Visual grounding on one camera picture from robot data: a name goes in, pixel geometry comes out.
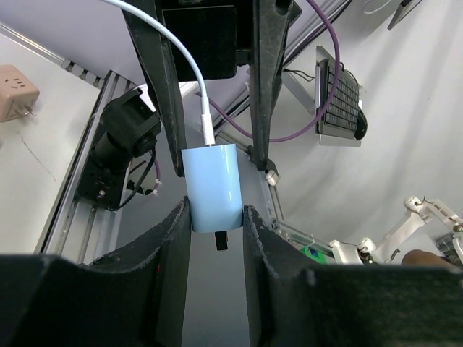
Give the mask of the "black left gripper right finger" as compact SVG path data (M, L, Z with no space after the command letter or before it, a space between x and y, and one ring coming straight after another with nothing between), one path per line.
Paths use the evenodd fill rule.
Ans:
M251 346L460 346L462 271L322 265L243 208Z

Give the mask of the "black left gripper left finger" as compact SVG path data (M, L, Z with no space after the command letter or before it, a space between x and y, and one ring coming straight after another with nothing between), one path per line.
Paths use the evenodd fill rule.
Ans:
M182 200L157 226L88 265L1 257L3 346L180 346L191 240Z

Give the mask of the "blue charger plug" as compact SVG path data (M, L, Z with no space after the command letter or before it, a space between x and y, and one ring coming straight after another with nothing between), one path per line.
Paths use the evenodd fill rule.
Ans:
M228 249L228 231L242 227L242 194L235 144L182 151L192 230L214 234L216 249Z

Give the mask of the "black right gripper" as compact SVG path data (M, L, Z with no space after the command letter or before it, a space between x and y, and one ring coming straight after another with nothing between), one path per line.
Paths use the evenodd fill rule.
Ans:
M166 27L180 39L207 80L229 79L250 66L252 161L268 162L271 117L282 85L288 29L302 10L294 1L156 1ZM162 120L174 171L184 176L184 108L171 43L123 11L132 45Z

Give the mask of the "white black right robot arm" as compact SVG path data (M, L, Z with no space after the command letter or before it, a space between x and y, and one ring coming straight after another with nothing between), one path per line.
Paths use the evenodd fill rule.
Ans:
M207 80L229 79L239 67L250 67L251 158L265 170L289 26L300 8L293 1L134 1L133 6L177 36ZM179 86L193 81L194 72L147 22L130 13L124 20L155 108L144 106L137 92L110 102L101 115L106 135L95 154L102 166L118 171L152 150L157 135L165 132L174 171L183 176L186 136Z

